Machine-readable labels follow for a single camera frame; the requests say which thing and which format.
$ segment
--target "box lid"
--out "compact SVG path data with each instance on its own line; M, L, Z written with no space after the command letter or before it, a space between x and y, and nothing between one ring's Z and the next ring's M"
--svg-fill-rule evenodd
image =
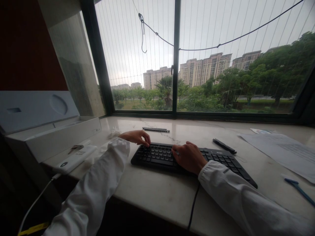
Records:
M79 115L69 91L0 91L0 101L7 134Z

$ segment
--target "white shirt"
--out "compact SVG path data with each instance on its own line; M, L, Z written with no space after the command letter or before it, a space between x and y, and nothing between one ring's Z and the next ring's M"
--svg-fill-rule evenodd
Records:
M124 172L130 143L117 138L77 183L62 203L44 236L94 236ZM315 235L315 229L300 216L293 215L260 194L226 166L209 161L198 179L217 204L248 235Z

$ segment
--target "white marble surface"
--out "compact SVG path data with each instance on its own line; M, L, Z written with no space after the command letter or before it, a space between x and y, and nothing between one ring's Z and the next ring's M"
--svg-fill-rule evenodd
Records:
M292 176L313 199L315 199L315 185L284 168L237 136L239 133L252 134L250 128L276 130L278 133L285 134L313 148L315 147L315 130L312 128L276 124L130 117L108 117L101 119L100 122L102 132L90 138L92 145L98 147L108 142L107 135L113 127L121 132L142 129L142 127L167 128L170 133L148 132L151 141L178 145L191 141L199 147L221 149L212 142L213 138L217 138L238 152L238 161L257 183L258 190L262 194L289 211L315 222L315 208L292 186L284 182L280 174ZM198 186L197 179L132 166L130 160L136 149L137 145L131 144L128 164L114 196L181 227L187 227ZM68 152L69 150L65 150L45 161L45 164L57 165L66 158ZM90 168L91 159L96 155L97 152L73 170L70 175L77 179L81 178ZM202 188L196 199L191 231L201 235L244 235L233 219L223 212Z

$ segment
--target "paper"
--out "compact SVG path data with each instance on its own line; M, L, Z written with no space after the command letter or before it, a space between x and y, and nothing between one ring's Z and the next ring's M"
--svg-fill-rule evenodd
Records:
M283 134L240 134L282 166L315 184L315 150Z
M277 133L276 131L274 130L262 130L262 129L253 129L253 128L250 128L254 133Z

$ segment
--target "keyboard cable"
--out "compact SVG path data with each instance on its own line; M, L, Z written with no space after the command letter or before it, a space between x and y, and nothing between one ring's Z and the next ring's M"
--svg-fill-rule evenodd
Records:
M61 176L61 174L58 173L58 174L55 174L54 177L51 178L51 180L48 182L48 184L47 184L46 187L43 189L43 191L40 193L40 195L36 198L35 202L31 205L31 207L29 208L29 210L26 212L26 214L25 214L25 216L24 216L24 218L23 218L23 220L22 220L22 223L21 223L21 225L20 225L19 232L18 232L18 234L17 234L18 236L20 235L20 233L21 233L21 231L22 231L22 228L23 228L23 225L24 225L24 221L25 221L27 215L29 214L29 212L31 211L31 209L33 208L33 206L35 205L35 203L37 202L37 200L38 200L38 199L40 198L40 196L44 193L44 191L46 190L46 188L48 187L48 185L49 185L52 181L58 179L60 176Z
M196 193L195 193L195 198L194 198L193 206L191 207L190 219L189 219L189 224L188 224L188 227L187 227L187 230L188 230L188 231L190 230L191 221L192 221L192 219L193 219L194 207L195 207L195 202L196 202L196 198L197 198L197 195L198 195L199 188L200 188L200 183L198 184L198 188L197 188Z

